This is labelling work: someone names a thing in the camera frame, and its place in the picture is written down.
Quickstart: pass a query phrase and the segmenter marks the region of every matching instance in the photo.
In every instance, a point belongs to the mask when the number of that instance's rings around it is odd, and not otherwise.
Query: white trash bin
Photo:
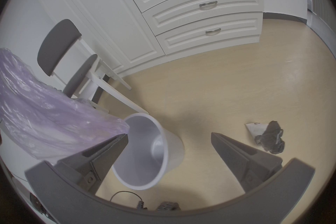
[[[183,143],[145,113],[132,114],[124,121],[130,126],[128,145],[113,164],[113,172],[128,188],[151,188],[181,164]]]

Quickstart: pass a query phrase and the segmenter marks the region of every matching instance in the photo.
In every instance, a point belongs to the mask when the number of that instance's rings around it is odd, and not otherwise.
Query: drawer handle
[[[212,31],[205,31],[205,34],[209,34],[209,33],[219,33],[221,31],[221,28],[218,28],[216,30],[212,30]]]
[[[217,1],[212,1],[212,2],[209,2],[209,3],[200,3],[199,7],[203,8],[203,7],[208,7],[208,6],[216,5],[216,4],[217,4]]]

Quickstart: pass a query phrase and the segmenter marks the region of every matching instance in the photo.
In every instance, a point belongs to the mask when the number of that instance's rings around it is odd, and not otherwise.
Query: translucent plastic bag
[[[0,49],[0,118],[17,145],[52,164],[129,130],[122,119],[37,80],[8,49]]]

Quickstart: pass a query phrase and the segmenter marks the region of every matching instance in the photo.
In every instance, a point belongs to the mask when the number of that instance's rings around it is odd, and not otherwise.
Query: metal handle
[[[208,33],[219,33],[221,31],[221,28],[218,28],[216,30],[212,30],[212,31],[205,31],[205,34],[208,34]]]
[[[209,3],[200,3],[199,7],[202,8],[202,7],[207,7],[207,6],[216,5],[216,4],[217,4],[217,1],[212,1],[212,2],[209,2]]]

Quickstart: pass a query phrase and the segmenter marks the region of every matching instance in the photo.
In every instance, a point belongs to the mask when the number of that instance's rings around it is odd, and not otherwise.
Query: white drawer
[[[205,18],[263,10],[263,0],[167,0],[143,12],[142,15],[154,35],[158,35]]]
[[[180,26],[156,38],[165,54],[174,53],[211,42],[258,36],[263,23],[262,12],[222,15]]]

